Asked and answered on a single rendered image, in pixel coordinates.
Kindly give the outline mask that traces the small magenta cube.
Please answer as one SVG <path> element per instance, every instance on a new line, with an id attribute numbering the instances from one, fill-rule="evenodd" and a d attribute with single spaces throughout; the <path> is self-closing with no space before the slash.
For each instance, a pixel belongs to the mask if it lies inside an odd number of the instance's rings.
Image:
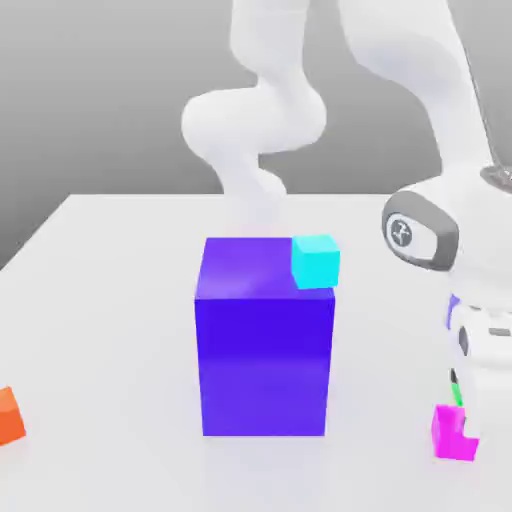
<path id="1" fill-rule="evenodd" d="M 454 405 L 438 404 L 431 422 L 433 452 L 437 458 L 473 462 L 479 438 L 464 434 L 465 409 Z"/>

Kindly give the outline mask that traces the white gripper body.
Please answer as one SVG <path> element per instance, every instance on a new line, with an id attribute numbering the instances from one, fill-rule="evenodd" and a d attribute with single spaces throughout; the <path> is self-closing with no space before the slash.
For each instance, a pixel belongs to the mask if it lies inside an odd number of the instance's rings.
<path id="1" fill-rule="evenodd" d="M 512 362 L 451 365 L 450 381 L 467 418 L 512 418 Z"/>

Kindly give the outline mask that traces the small cyan cube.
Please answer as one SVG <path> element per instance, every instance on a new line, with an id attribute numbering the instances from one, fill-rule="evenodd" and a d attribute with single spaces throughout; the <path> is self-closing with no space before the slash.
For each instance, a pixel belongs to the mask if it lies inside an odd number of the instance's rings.
<path id="1" fill-rule="evenodd" d="M 299 289 L 334 288 L 339 282 L 341 251 L 331 235 L 294 236 L 291 272 Z"/>

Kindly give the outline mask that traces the large blue box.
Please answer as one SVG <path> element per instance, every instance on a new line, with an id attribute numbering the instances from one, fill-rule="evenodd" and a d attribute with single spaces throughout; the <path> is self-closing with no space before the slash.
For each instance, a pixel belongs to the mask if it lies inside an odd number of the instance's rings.
<path id="1" fill-rule="evenodd" d="M 325 433 L 335 293 L 298 288 L 291 251 L 289 238 L 205 241 L 194 313 L 208 437 Z"/>

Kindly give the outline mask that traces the small orange cube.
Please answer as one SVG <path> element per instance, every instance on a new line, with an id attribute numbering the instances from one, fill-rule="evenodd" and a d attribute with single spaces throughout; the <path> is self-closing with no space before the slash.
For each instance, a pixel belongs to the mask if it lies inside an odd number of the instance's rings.
<path id="1" fill-rule="evenodd" d="M 11 387 L 0 389 L 0 446 L 26 436 L 20 408 Z"/>

